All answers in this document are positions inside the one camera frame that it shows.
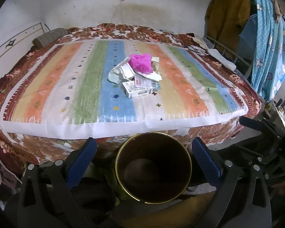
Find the blue gripper pad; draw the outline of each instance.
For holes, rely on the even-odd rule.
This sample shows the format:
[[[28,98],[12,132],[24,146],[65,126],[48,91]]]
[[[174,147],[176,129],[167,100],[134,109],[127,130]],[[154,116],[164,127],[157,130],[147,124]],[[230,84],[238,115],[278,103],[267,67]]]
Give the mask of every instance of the blue gripper pad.
[[[69,189],[79,184],[84,172],[94,158],[96,151],[97,143],[93,138],[89,138],[82,148],[78,150],[78,155],[66,174],[66,184]]]
[[[221,185],[222,171],[214,162],[210,150],[205,143],[197,137],[192,141],[192,153],[197,160],[210,185],[218,188]]]

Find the striped mat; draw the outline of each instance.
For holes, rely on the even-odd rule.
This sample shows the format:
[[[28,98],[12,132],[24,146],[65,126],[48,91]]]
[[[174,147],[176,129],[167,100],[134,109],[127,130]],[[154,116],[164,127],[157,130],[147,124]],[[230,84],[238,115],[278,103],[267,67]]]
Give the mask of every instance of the striped mat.
[[[159,57],[159,90],[128,99],[109,71],[130,54]],[[240,90],[184,48],[133,40],[54,45],[11,90],[3,132],[58,139],[190,128],[245,115]]]

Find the green stripe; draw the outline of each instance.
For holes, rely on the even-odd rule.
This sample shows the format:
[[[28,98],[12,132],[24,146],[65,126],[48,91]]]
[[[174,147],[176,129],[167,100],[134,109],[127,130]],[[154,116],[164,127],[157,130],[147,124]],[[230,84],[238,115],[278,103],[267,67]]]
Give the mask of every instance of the green stripe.
[[[226,101],[219,93],[216,84],[208,80],[198,69],[198,67],[193,62],[189,61],[180,51],[176,49],[176,47],[168,46],[168,49],[173,55],[175,55],[179,62],[181,62],[191,72],[192,76],[205,87],[206,90],[209,88],[207,93],[212,97],[213,103],[218,112],[225,113],[226,111],[230,111]]]
[[[97,121],[98,102],[102,82],[102,71],[107,52],[107,41],[98,41],[88,57],[84,78],[78,85],[77,96],[72,104],[73,116],[69,123],[82,124]]]

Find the bed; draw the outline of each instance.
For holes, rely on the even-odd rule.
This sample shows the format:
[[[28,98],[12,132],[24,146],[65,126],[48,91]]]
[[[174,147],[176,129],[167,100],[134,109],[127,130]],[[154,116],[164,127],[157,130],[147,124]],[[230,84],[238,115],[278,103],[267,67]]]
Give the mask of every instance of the bed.
[[[96,161],[113,158],[133,134],[147,131],[172,135],[188,150],[197,136],[221,143],[241,131],[239,116],[260,110],[239,76],[210,55],[184,49],[196,45],[192,34],[115,24],[68,32],[32,48],[0,79],[0,158],[13,172],[27,161],[65,159],[89,136],[97,141]],[[107,73],[125,56],[146,52],[160,57],[161,89],[127,99]]]

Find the yellow stripe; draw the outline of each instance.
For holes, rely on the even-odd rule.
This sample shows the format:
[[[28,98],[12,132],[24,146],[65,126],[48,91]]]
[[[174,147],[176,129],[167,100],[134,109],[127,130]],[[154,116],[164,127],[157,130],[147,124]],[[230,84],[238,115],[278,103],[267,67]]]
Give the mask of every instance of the yellow stripe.
[[[34,93],[38,90],[39,86],[44,82],[46,76],[53,70],[57,61],[63,57],[69,49],[73,47],[72,44],[64,45],[60,51],[58,51],[51,60],[42,68],[40,73],[34,78],[34,80],[26,88],[23,95],[20,97],[18,104],[11,117],[12,122],[17,122],[17,118],[23,118],[27,111],[27,106],[30,104],[31,99],[34,98]]]
[[[141,54],[150,53],[151,49],[149,48],[149,44],[143,42],[137,42],[137,47]],[[170,82],[169,78],[167,77],[166,73],[164,72],[163,68],[158,68],[158,72],[160,73],[161,77],[163,78],[160,81],[160,90],[159,95],[161,100],[163,101],[163,108],[165,109],[166,119],[169,119],[169,116],[175,119],[180,118],[188,118],[188,114],[184,114],[186,110],[185,105],[182,101],[181,96],[176,91],[174,85]]]

